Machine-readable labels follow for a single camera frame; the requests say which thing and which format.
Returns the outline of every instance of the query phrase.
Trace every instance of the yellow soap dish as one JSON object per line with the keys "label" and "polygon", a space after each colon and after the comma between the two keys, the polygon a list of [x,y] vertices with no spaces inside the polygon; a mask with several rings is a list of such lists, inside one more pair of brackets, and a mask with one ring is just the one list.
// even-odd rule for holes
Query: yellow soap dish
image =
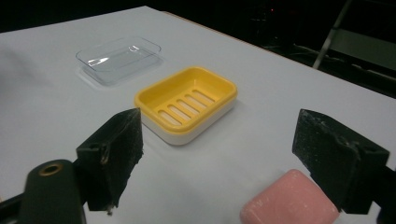
{"label": "yellow soap dish", "polygon": [[236,86],[203,67],[188,67],[134,98],[142,122],[172,145],[189,143],[233,107]]}

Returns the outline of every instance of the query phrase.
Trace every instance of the clear plastic container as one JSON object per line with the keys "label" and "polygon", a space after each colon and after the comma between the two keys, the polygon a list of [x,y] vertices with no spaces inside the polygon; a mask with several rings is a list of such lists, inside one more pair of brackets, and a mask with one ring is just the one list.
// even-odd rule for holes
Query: clear plastic container
{"label": "clear plastic container", "polygon": [[141,90],[134,105],[162,140],[184,145],[229,111],[236,95],[230,80],[194,66]]}
{"label": "clear plastic container", "polygon": [[114,40],[77,53],[82,70],[103,86],[111,86],[162,62],[161,47],[138,36]]}

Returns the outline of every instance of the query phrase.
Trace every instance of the white tabletop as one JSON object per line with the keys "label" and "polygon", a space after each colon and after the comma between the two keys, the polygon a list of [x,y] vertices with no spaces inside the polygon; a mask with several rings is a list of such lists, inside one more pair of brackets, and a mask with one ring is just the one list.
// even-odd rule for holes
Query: white tabletop
{"label": "white tabletop", "polygon": [[[110,88],[81,78],[76,53],[138,35],[161,46],[163,63]],[[238,87],[234,108],[192,142],[166,144],[144,127],[144,156],[112,217],[86,210],[88,223],[239,223],[250,198],[295,168],[291,153],[301,108],[337,119],[391,151],[396,167],[395,99],[149,7],[0,34],[0,197],[23,192],[27,174],[78,147],[147,85],[191,65]],[[336,223],[375,223],[342,214]]]}

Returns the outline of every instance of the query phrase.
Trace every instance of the pink soap bar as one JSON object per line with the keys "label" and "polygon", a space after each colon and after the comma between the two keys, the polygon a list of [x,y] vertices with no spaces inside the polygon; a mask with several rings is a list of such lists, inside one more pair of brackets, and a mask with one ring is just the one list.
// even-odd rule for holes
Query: pink soap bar
{"label": "pink soap bar", "polygon": [[243,224],[331,224],[338,216],[320,187],[298,170],[289,170],[240,213]]}

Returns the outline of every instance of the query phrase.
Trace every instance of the drainage slot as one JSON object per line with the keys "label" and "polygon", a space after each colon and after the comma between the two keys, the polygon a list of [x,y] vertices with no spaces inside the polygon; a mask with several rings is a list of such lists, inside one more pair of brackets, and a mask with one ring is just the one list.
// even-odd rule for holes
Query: drainage slot
{"label": "drainage slot", "polygon": [[174,105],[169,105],[168,108],[172,110],[175,114],[181,116],[184,120],[190,120],[191,117],[186,115],[183,111],[175,107]]}
{"label": "drainage slot", "polygon": [[171,115],[169,115],[165,111],[160,110],[158,113],[160,114],[161,117],[166,119],[171,124],[173,124],[173,125],[181,125],[181,123],[177,119],[175,119],[174,117],[172,117]]}
{"label": "drainage slot", "polygon": [[180,104],[181,106],[183,106],[185,109],[189,110],[192,114],[194,114],[194,115],[199,114],[198,110],[196,110],[194,107],[186,104],[186,102],[184,102],[182,100],[177,100],[177,103]]}
{"label": "drainage slot", "polygon": [[205,99],[206,101],[208,101],[210,104],[215,103],[215,100],[213,100],[212,98],[208,97],[207,95],[201,93],[198,90],[193,90],[192,91],[195,95],[200,96],[201,98]]}
{"label": "drainage slot", "polygon": [[186,98],[202,108],[207,108],[207,106],[205,104],[203,104],[202,102],[198,101],[197,99],[195,99],[194,97],[192,97],[190,95],[186,95]]}

